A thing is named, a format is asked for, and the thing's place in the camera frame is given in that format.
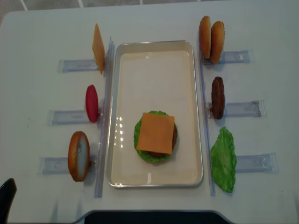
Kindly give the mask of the dark base bottom edge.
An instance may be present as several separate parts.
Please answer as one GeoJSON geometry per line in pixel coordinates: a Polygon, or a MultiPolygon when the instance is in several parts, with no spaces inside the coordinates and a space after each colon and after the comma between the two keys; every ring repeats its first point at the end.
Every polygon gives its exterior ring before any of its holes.
{"type": "Polygon", "coordinates": [[[78,218],[79,224],[231,224],[214,211],[187,210],[98,210],[78,218]]]}

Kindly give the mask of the orange cheese slice on burger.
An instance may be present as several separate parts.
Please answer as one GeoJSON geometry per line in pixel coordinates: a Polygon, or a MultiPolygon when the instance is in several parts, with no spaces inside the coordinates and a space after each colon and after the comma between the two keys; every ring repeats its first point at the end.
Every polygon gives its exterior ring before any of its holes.
{"type": "Polygon", "coordinates": [[[172,154],[172,137],[175,118],[145,112],[137,143],[137,150],[172,154]]]}

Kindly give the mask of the upright green lettuce leaf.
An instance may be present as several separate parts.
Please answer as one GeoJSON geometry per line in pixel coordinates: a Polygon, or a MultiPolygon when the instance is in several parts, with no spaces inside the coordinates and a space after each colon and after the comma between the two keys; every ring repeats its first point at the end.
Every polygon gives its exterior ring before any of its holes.
{"type": "Polygon", "coordinates": [[[211,149],[212,177],[214,182],[225,192],[232,193],[235,184],[237,157],[234,137],[222,127],[211,149]]]}

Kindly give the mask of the white rectangular metal tray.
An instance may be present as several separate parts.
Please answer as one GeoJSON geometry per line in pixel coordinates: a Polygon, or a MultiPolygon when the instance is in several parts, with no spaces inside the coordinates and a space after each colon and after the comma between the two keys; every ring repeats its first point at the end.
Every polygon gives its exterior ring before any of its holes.
{"type": "Polygon", "coordinates": [[[116,50],[110,100],[106,173],[115,188],[183,187],[203,176],[194,52],[187,41],[125,43],[116,50]],[[156,164],[134,147],[145,112],[175,118],[173,154],[156,164]]]}

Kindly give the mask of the left clear acrylic rail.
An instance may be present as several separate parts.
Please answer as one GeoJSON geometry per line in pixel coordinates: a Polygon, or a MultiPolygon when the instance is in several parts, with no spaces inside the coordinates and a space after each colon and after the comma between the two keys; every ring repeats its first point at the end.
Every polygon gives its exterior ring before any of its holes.
{"type": "Polygon", "coordinates": [[[102,108],[101,118],[101,135],[100,135],[100,148],[98,150],[98,163],[95,182],[95,198],[101,198],[103,192],[106,149],[108,145],[109,134],[109,116],[110,116],[110,104],[111,104],[111,92],[113,82],[113,65],[114,65],[114,42],[110,38],[109,48],[106,57],[106,68],[104,75],[106,76],[105,85],[105,98],[102,108]]]}

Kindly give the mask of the upright brown meat patty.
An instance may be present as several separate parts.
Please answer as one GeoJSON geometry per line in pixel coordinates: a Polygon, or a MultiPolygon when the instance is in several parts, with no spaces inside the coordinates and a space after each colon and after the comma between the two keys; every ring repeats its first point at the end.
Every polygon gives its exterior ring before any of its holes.
{"type": "Polygon", "coordinates": [[[224,84],[221,77],[215,77],[212,83],[212,113],[215,119],[222,119],[225,110],[224,84]]]}

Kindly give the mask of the clear acrylic holder, bun tops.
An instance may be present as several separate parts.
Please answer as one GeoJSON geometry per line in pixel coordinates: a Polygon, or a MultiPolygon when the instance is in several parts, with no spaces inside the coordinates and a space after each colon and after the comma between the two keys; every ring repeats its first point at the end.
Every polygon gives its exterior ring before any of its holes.
{"type": "Polygon", "coordinates": [[[217,64],[254,62],[253,49],[239,51],[223,51],[217,64]]]}

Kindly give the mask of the clear acrylic holder, tomato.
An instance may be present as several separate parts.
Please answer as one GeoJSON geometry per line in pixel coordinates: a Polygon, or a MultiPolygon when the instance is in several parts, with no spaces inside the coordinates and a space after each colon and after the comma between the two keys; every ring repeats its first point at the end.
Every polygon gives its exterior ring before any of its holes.
{"type": "Polygon", "coordinates": [[[61,111],[49,110],[47,126],[91,124],[85,110],[61,111]]]}

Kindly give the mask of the right clear acrylic rail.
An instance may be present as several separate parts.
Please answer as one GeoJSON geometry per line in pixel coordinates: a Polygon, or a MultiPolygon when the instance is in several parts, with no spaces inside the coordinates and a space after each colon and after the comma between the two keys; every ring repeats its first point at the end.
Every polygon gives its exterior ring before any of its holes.
{"type": "Polygon", "coordinates": [[[206,157],[207,157],[207,169],[208,169],[208,181],[209,181],[209,188],[210,188],[210,195],[215,196],[215,187],[214,181],[212,177],[212,163],[211,163],[211,156],[210,156],[210,136],[209,136],[209,125],[208,125],[208,113],[206,109],[206,95],[205,95],[205,82],[204,82],[204,73],[203,73],[203,62],[204,58],[202,57],[200,51],[200,44],[199,44],[199,34],[197,33],[197,57],[198,57],[198,65],[199,65],[199,77],[200,77],[200,85],[201,85],[201,95],[202,95],[202,110],[203,110],[203,117],[204,117],[204,129],[205,129],[205,141],[206,141],[206,157]]]}

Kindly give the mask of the clear acrylic holder, cheese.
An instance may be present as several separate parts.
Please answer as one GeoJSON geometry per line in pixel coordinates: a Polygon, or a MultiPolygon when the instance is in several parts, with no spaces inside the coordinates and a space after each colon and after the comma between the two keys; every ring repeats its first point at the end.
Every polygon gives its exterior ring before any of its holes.
{"type": "Polygon", "coordinates": [[[57,66],[58,73],[77,72],[77,71],[97,71],[98,65],[94,59],[84,60],[59,60],[57,66]]]}

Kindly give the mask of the upright red tomato slice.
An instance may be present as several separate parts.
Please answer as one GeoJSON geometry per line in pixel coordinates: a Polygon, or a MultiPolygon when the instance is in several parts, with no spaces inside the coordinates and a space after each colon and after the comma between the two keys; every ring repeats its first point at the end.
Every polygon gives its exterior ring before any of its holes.
{"type": "Polygon", "coordinates": [[[85,107],[90,122],[95,123],[99,117],[99,101],[94,85],[87,87],[85,95],[85,107]]]}

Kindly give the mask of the black object bottom left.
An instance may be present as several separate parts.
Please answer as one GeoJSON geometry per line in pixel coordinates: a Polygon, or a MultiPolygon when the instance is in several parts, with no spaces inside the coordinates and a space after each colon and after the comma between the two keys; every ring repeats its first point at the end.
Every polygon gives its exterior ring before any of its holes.
{"type": "Polygon", "coordinates": [[[7,224],[9,211],[17,192],[14,178],[9,178],[0,187],[0,223],[7,224]]]}

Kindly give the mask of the upright bun bottom half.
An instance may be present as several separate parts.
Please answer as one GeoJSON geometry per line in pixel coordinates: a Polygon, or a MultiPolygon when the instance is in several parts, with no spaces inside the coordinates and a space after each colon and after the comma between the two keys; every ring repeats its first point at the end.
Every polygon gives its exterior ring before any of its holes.
{"type": "Polygon", "coordinates": [[[76,182],[83,182],[90,166],[90,146],[83,131],[75,132],[69,144],[68,169],[76,182]]]}

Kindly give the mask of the clear acrylic holder, lettuce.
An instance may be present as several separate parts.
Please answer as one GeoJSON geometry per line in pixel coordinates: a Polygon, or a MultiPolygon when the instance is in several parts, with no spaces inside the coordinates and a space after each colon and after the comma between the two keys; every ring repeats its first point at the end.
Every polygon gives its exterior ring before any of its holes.
{"type": "Polygon", "coordinates": [[[276,154],[237,156],[236,173],[277,173],[276,154]]]}

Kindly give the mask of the green lettuce leaf in burger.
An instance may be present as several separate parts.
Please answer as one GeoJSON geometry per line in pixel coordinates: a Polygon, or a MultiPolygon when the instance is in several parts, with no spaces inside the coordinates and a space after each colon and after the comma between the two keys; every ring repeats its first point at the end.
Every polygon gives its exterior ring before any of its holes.
{"type": "Polygon", "coordinates": [[[144,161],[157,164],[171,157],[177,136],[173,116],[162,111],[145,112],[135,125],[134,147],[144,161]]]}

